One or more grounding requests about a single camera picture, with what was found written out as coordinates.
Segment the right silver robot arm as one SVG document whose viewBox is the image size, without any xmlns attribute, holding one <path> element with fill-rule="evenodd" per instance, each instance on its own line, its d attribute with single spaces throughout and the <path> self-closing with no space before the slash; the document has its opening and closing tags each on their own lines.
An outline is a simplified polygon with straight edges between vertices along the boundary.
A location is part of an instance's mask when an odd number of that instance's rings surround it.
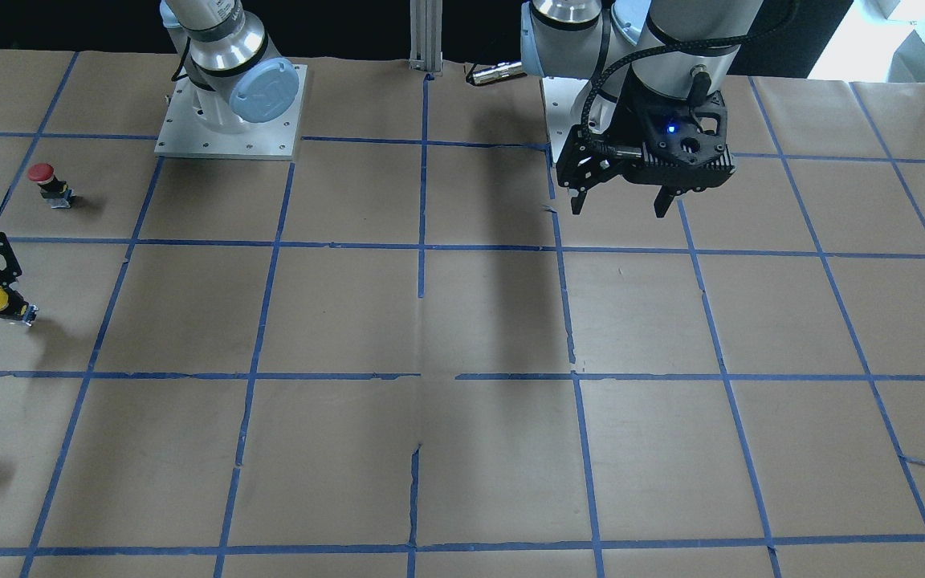
<svg viewBox="0 0 925 578">
<path fill-rule="evenodd" d="M 180 61 L 154 152 L 183 160 L 289 161 L 308 69 L 279 53 L 238 1 L 161 1 Z M 0 233 L 0 319 L 31 325 L 37 307 L 15 289 L 22 275 Z"/>
</svg>

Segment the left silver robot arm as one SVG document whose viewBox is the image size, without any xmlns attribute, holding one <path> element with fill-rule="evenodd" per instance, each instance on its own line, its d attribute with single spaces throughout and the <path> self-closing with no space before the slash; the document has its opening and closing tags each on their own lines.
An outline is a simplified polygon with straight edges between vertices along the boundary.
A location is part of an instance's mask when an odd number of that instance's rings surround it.
<svg viewBox="0 0 925 578">
<path fill-rule="evenodd" d="M 737 169 L 722 87 L 743 45 L 781 32 L 787 1 L 759 23 L 760 1 L 528 1 L 520 15 L 528 75 L 584 82 L 554 162 L 570 209 L 621 178 L 656 185 L 654 215 L 722 186 Z"/>
</svg>

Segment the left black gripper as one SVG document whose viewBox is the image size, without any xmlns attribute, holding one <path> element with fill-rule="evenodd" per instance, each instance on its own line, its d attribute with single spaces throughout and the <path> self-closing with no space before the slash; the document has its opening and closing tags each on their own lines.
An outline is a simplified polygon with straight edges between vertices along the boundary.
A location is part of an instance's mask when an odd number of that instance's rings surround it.
<svg viewBox="0 0 925 578">
<path fill-rule="evenodd" d="M 734 174 L 727 128 L 729 111 L 721 91 L 689 104 L 659 95 L 629 76 L 602 134 L 580 125 L 570 128 L 556 161 L 556 180 L 570 189 L 573 215 L 583 211 L 589 189 L 613 178 L 669 187 L 654 199 L 654 215 L 664 218 L 676 190 L 721 186 Z"/>
</svg>

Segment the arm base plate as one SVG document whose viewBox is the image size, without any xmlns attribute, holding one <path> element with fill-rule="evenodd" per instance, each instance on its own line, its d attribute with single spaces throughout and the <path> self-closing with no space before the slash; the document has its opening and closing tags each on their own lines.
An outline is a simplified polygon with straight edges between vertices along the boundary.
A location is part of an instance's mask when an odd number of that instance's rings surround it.
<svg viewBox="0 0 925 578">
<path fill-rule="evenodd" d="M 580 119 L 577 99 L 587 87 L 581 78 L 546 77 L 542 79 L 544 121 L 546 121 L 552 165 L 558 162 L 569 129 Z"/>
<path fill-rule="evenodd" d="M 216 92 L 205 91 L 188 78 L 178 80 L 154 153 L 201 160 L 293 161 L 309 77 L 304 63 L 294 69 L 299 76 L 294 103 L 275 120 L 259 124 L 235 115 Z"/>
</svg>

